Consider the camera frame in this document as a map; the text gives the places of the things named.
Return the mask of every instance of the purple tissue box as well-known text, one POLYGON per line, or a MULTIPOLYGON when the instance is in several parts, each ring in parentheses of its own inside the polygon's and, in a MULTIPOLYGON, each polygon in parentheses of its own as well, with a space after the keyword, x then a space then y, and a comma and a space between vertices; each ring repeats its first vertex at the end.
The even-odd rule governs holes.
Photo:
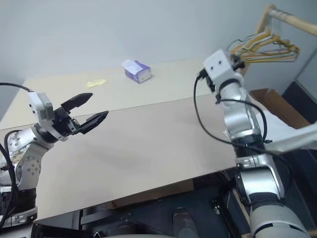
POLYGON ((124 66, 125 75, 133 79, 137 83, 143 83, 151 78, 151 68, 145 64, 138 62, 137 60, 130 60, 129 65, 124 66))

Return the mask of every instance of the wire hanger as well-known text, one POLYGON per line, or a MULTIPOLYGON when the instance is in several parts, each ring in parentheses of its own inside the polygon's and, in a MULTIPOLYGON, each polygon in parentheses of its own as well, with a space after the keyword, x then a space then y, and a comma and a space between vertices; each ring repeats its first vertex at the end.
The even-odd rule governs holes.
POLYGON ((231 59, 238 56, 247 63, 293 62, 300 52, 295 44, 280 38, 280 26, 273 25, 272 19, 263 32, 248 36, 245 40, 236 40, 227 50, 231 52, 231 59))

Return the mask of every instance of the tissue box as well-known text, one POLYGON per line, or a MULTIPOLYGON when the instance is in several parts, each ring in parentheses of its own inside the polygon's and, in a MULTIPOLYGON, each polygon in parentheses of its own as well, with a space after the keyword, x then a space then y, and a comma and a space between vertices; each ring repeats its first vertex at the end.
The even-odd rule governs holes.
POLYGON ((151 68, 137 60, 126 60, 122 63, 125 75, 137 83, 143 83, 151 78, 151 68))

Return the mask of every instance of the silver robot arm segment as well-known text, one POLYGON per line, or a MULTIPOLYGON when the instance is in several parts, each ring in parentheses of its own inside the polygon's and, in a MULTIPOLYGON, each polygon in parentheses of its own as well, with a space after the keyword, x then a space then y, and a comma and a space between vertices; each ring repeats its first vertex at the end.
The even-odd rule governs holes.
MULTIPOLYGON (((204 62, 207 82, 216 98, 249 101, 243 88, 243 76, 235 71, 223 50, 216 51, 204 62)), ((264 141, 250 105, 223 101, 224 122, 232 143, 264 150, 264 141)), ((284 187, 270 154, 235 146, 239 169, 236 176, 241 200, 251 206, 252 237, 309 237, 296 214, 284 206, 284 187)))
POLYGON ((29 92, 30 107, 36 116, 37 123, 28 129, 14 132, 8 137, 8 153, 14 165, 17 194, 13 204, 9 204, 11 179, 6 167, 6 160, 0 157, 0 220, 6 208, 3 227, 13 227, 30 223, 37 218, 36 187, 41 173, 41 160, 44 154, 53 148, 57 141, 66 141, 69 135, 86 134, 98 126, 107 116, 108 111, 88 118, 80 125, 69 114, 74 107, 79 107, 92 96, 92 93, 79 94, 61 107, 53 110, 45 94, 29 92))

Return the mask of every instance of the white wall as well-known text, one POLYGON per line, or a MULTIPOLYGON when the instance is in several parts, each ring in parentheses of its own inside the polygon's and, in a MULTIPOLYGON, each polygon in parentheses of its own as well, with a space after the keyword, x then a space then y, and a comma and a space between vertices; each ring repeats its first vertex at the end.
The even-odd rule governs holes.
MULTIPOLYGON (((2 0, 1 81, 93 71, 127 58, 145 63, 203 59, 252 34, 269 3, 317 23, 314 0, 2 0)), ((299 59, 252 66, 248 89, 283 92, 317 46, 307 33, 284 24, 282 29, 301 47, 299 59)), ((1 88, 0 93, 7 99, 1 100, 3 110, 12 91, 1 88)))
POLYGON ((317 103, 317 49, 311 60, 296 78, 297 83, 317 103))

